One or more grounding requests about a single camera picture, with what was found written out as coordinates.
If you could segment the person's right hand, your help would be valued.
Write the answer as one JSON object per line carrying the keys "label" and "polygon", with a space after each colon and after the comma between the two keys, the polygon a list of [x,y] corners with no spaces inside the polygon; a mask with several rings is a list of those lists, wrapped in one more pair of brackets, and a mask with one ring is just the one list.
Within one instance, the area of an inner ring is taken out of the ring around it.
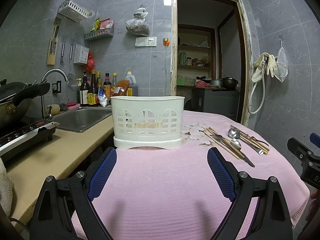
{"label": "person's right hand", "polygon": [[318,189],[315,189],[313,193],[310,195],[310,199],[312,200],[312,203],[309,206],[308,214],[306,215],[306,218],[305,218],[306,221],[309,221],[313,216],[313,213],[318,210],[318,207],[319,207],[319,205],[317,204],[318,196],[319,196]]}

